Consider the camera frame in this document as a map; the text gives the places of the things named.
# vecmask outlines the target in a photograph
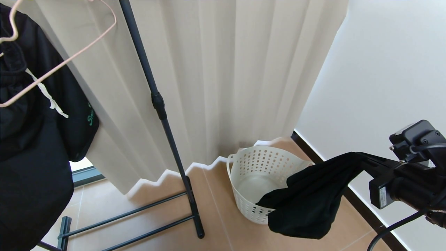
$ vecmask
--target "pink hanger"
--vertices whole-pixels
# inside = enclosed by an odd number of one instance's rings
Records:
[[[12,97],[11,99],[9,99],[8,101],[0,104],[0,108],[2,107],[7,107],[9,105],[11,105],[12,103],[14,103],[15,101],[17,101],[19,98],[21,98],[23,95],[25,95],[27,92],[29,92],[32,88],[34,88],[37,84],[39,84],[40,82],[44,81],[46,78],[48,78],[49,76],[51,76],[51,74],[53,74],[55,71],[59,70],[60,68],[62,68],[63,66],[65,66],[67,63],[69,63],[71,60],[73,60],[75,57],[79,56],[81,53],[83,53],[84,51],[86,51],[88,48],[90,48],[91,46],[93,46],[97,41],[99,41],[100,39],[102,39],[115,25],[116,25],[116,14],[113,11],[113,9],[106,3],[104,2],[104,0],[100,0],[102,3],[104,3],[109,9],[110,11],[113,13],[113,16],[115,18],[115,22],[104,32],[102,33],[97,39],[95,39],[93,42],[91,42],[89,45],[87,45],[85,48],[83,48],[82,50],[80,50],[79,52],[77,52],[76,54],[72,55],[71,57],[69,57],[67,60],[63,61],[62,63],[60,63],[59,65],[57,65],[56,67],[54,67],[52,70],[50,70],[49,72],[45,73],[42,77],[40,77],[39,79],[37,79],[36,81],[34,81],[32,84],[30,84],[29,86],[27,86],[25,89],[23,89],[22,91],[20,91],[18,94],[16,94],[14,97]],[[17,31],[17,26],[16,23],[14,21],[14,17],[16,15],[17,12],[17,8],[19,7],[19,5],[23,2],[23,0],[17,0],[17,2],[13,5],[13,7],[11,8],[11,12],[9,13],[9,21],[11,22],[11,27],[12,27],[12,36],[9,38],[0,38],[0,43],[2,42],[10,42],[10,41],[14,41],[19,37],[18,31]]]

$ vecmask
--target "black metal clothes rack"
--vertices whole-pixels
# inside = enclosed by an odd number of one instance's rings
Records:
[[[138,27],[136,25],[135,17],[133,15],[132,7],[130,5],[129,0],[120,0],[120,5],[121,5],[122,11],[124,13],[124,18],[125,18],[125,20],[127,22],[128,29],[130,30],[130,35],[132,37],[133,43],[135,44],[136,52],[137,52],[139,60],[141,62],[141,66],[142,66],[142,68],[144,70],[144,74],[145,74],[146,80],[147,80],[147,82],[149,84],[149,88],[150,88],[150,91],[151,91],[153,107],[156,109],[156,111],[158,113],[158,117],[160,118],[161,123],[163,125],[164,132],[166,134],[167,140],[169,141],[170,149],[172,150],[173,157],[175,158],[175,162],[177,163],[178,171],[180,172],[181,179],[182,179],[182,181],[184,183],[184,186],[185,186],[186,190],[184,192],[172,195],[172,196],[170,196],[168,198],[162,199],[160,201],[156,201],[154,203],[151,203],[149,205],[146,205],[146,206],[143,206],[141,208],[135,209],[133,211],[130,211],[130,212],[127,212],[127,213],[115,216],[115,217],[110,218],[108,220],[105,220],[105,221],[102,221],[102,222],[98,222],[96,224],[93,224],[93,225],[90,225],[90,226],[86,226],[84,228],[81,228],[81,229],[78,229],[78,230],[75,230],[75,231],[70,231],[71,218],[68,217],[68,216],[64,216],[62,218],[62,224],[61,224],[60,234],[58,236],[58,245],[57,245],[57,247],[51,246],[51,245],[49,245],[49,244],[47,244],[45,242],[40,242],[38,244],[39,247],[42,247],[42,248],[44,248],[46,250],[50,250],[50,251],[66,251],[67,250],[67,246],[68,246],[68,239],[72,235],[79,234],[81,232],[84,232],[84,231],[96,228],[98,226],[102,226],[104,224],[113,222],[113,221],[121,219],[123,217],[132,215],[134,213],[138,213],[138,212],[140,212],[142,210],[145,210],[145,209],[151,208],[153,206],[159,205],[161,203],[173,200],[173,199],[178,198],[178,197],[183,196],[183,195],[187,195],[187,197],[189,198],[190,209],[192,211],[192,214],[190,216],[184,217],[183,219],[177,220],[177,221],[172,222],[172,223],[170,223],[168,225],[165,225],[165,226],[160,227],[158,229],[152,230],[152,231],[150,231],[150,232],[148,232],[146,234],[140,235],[140,236],[135,237],[133,239],[130,239],[130,240],[126,241],[126,242],[123,242],[123,243],[117,244],[115,246],[112,246],[110,248],[107,248],[107,249],[105,249],[103,251],[111,251],[111,250],[115,250],[115,249],[124,247],[126,245],[129,245],[129,244],[134,243],[136,241],[142,240],[144,238],[147,238],[149,236],[157,234],[157,233],[159,233],[159,232],[161,232],[163,230],[166,230],[168,228],[171,228],[173,226],[176,226],[178,224],[181,224],[181,223],[186,222],[186,221],[191,220],[191,219],[194,220],[195,229],[197,231],[198,238],[200,238],[200,239],[204,238],[204,229],[203,229],[203,225],[201,223],[200,214],[198,213],[198,208],[197,208],[197,203],[195,201],[194,193],[192,192],[192,186],[191,186],[191,183],[190,183],[190,179],[184,173],[184,168],[183,168],[183,165],[181,163],[180,155],[178,153],[177,146],[175,144],[175,140],[174,140],[173,135],[172,135],[172,130],[170,129],[169,122],[167,121],[167,114],[166,114],[166,111],[165,111],[165,108],[164,108],[164,101],[163,101],[163,98],[162,98],[161,94],[159,93],[159,91],[157,89],[156,84],[155,84],[155,79],[153,78],[153,74],[152,74],[152,71],[150,69],[149,60],[147,59],[147,55],[146,55],[145,50],[144,50],[144,46],[143,46],[143,43],[142,43],[142,40],[141,40],[141,36],[140,36],[139,31],[138,31]]]

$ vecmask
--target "hanging clothes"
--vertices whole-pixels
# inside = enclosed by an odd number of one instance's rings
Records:
[[[257,205],[275,209],[268,215],[270,230],[291,237],[324,237],[347,185],[363,171],[365,159],[354,152],[337,156],[290,176],[287,188],[265,194]]]
[[[12,34],[10,10],[0,5],[1,37]],[[1,102],[63,61],[33,20],[15,21],[18,39],[0,45]],[[98,127],[67,66],[0,108],[0,250],[30,250],[50,230],[73,194],[69,160],[85,157]]]

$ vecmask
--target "perforated basket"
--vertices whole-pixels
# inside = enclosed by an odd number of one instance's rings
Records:
[[[229,170],[231,158],[233,165]],[[286,179],[310,164],[292,153],[270,146],[253,146],[229,155],[227,173],[237,208],[248,220],[268,224],[268,214],[274,209],[255,203],[272,190],[286,188]]]

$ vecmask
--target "curtain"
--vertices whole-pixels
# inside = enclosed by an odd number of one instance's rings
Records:
[[[11,6],[14,1],[1,0]],[[177,171],[124,16],[69,64],[101,121],[87,157],[122,193]],[[132,0],[184,167],[289,136],[348,0]],[[111,23],[100,1],[25,1],[67,58]]]

